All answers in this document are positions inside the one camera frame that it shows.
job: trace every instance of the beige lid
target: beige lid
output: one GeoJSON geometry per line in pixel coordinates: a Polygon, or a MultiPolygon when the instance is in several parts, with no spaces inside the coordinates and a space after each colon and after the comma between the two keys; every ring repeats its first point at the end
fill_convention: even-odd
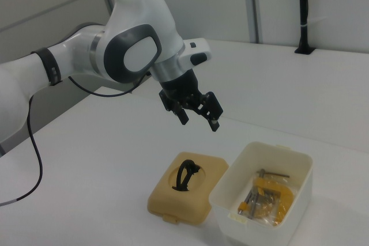
{"type": "MultiPolygon", "coordinates": [[[[192,225],[202,223],[211,209],[209,194],[227,169],[228,164],[222,158],[179,153],[151,193],[149,212],[173,224],[178,221],[192,225]],[[194,161],[199,169],[191,176],[188,191],[178,191],[173,187],[177,185],[178,170],[186,160],[194,161]]],[[[183,170],[181,182],[186,175],[186,170],[183,170]]]]}

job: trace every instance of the black pole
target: black pole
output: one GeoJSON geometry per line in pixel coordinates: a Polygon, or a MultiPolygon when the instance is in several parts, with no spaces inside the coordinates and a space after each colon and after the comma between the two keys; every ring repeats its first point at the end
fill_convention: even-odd
{"type": "Polygon", "coordinates": [[[300,28],[301,28],[301,38],[299,43],[299,48],[295,50],[295,53],[309,55],[313,52],[315,48],[310,47],[307,42],[307,15],[308,15],[309,5],[308,0],[300,0],[300,28]]]}

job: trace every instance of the black band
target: black band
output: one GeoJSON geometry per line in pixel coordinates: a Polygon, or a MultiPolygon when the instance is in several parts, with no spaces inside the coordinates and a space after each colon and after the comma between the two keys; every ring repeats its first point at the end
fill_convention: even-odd
{"type": "Polygon", "coordinates": [[[51,51],[43,47],[31,52],[31,54],[33,53],[36,53],[42,60],[50,85],[55,86],[57,83],[60,83],[62,79],[60,69],[51,51]]]}

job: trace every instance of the black handle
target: black handle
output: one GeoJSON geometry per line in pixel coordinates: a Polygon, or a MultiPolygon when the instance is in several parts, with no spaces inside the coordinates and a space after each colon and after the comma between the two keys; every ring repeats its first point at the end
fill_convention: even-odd
{"type": "Polygon", "coordinates": [[[196,165],[193,160],[185,160],[184,162],[182,162],[177,173],[176,187],[172,188],[178,191],[188,191],[187,185],[192,175],[197,173],[199,169],[200,166],[196,165]],[[182,179],[182,173],[185,168],[187,170],[187,175],[186,177],[184,177],[183,182],[181,183],[180,180],[182,179]]]}

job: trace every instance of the black object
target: black object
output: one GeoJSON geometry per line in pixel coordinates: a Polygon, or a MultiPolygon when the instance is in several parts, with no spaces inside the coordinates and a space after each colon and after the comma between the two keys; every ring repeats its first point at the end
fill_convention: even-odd
{"type": "Polygon", "coordinates": [[[22,196],[20,196],[16,199],[0,203],[0,207],[18,202],[18,201],[26,198],[28,195],[30,195],[31,193],[33,193],[37,189],[37,187],[39,186],[39,184],[41,183],[41,180],[42,180],[42,174],[43,174],[42,160],[41,160],[40,152],[39,152],[39,149],[37,148],[36,141],[33,137],[32,129],[31,129],[31,105],[32,105],[32,100],[33,100],[33,96],[29,100],[29,108],[28,108],[28,116],[27,116],[27,128],[28,128],[29,137],[31,138],[31,141],[32,141],[33,148],[35,149],[35,152],[36,152],[37,160],[39,161],[39,168],[40,168],[39,179],[37,180],[37,183],[35,184],[35,186],[30,191],[28,191],[26,194],[24,194],[24,195],[22,195],[22,196]]]}
{"type": "Polygon", "coordinates": [[[295,50],[297,54],[310,55],[315,48],[310,47],[307,41],[307,15],[309,11],[308,0],[300,0],[300,28],[301,38],[299,48],[295,50]]]}
{"type": "Polygon", "coordinates": [[[197,79],[192,69],[168,82],[161,82],[163,88],[159,96],[167,111],[173,111],[180,122],[185,125],[189,118],[184,109],[190,109],[208,120],[212,131],[219,128],[218,119],[223,113],[214,93],[201,94],[197,79]]]}
{"type": "Polygon", "coordinates": [[[185,160],[182,162],[178,169],[176,186],[172,187],[174,190],[178,191],[188,191],[187,185],[193,174],[197,173],[200,169],[200,166],[196,165],[193,160],[185,160]],[[182,179],[183,170],[186,168],[187,175],[184,177],[183,182],[180,182],[182,179]]]}
{"type": "Polygon", "coordinates": [[[191,63],[196,66],[199,65],[200,63],[205,62],[206,60],[208,60],[208,56],[206,56],[205,53],[197,53],[197,54],[193,54],[190,57],[190,61],[191,63]]]}
{"type": "Polygon", "coordinates": [[[116,35],[109,41],[104,53],[105,70],[114,81],[124,84],[131,83],[149,70],[160,53],[161,44],[154,28],[149,24],[138,25],[116,35]],[[155,42],[157,48],[155,56],[140,71],[128,70],[124,63],[127,50],[146,37],[151,37],[155,42]]]}
{"type": "Polygon", "coordinates": [[[71,80],[71,82],[73,84],[75,84],[76,87],[80,88],[81,90],[83,90],[84,92],[87,92],[89,94],[95,95],[95,96],[100,96],[100,97],[117,97],[117,96],[122,96],[128,93],[131,93],[134,89],[136,89],[142,82],[142,80],[145,78],[146,74],[144,74],[137,82],[137,84],[135,84],[132,88],[130,88],[129,90],[126,90],[125,92],[122,93],[117,93],[117,94],[100,94],[100,93],[96,93],[96,92],[92,92],[88,89],[85,89],[83,86],[81,86],[80,84],[78,84],[71,76],[69,76],[69,80],[71,80]]]}
{"type": "Polygon", "coordinates": [[[40,57],[46,70],[48,80],[50,81],[50,85],[55,86],[56,84],[60,83],[62,79],[60,69],[57,60],[55,60],[55,57],[51,51],[43,47],[31,52],[31,54],[33,53],[36,53],[40,57]]]}

